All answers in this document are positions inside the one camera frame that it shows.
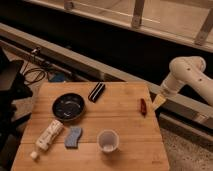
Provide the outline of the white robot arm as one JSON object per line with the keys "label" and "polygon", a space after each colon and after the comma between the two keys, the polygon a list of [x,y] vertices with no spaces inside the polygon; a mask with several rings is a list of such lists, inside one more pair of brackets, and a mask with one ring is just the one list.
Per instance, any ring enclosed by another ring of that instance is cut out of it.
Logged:
{"label": "white robot arm", "polygon": [[162,106],[167,98],[175,96],[185,85],[190,86],[213,106],[213,79],[204,74],[205,69],[206,62],[200,56],[174,58],[169,64],[170,72],[154,98],[154,109]]}

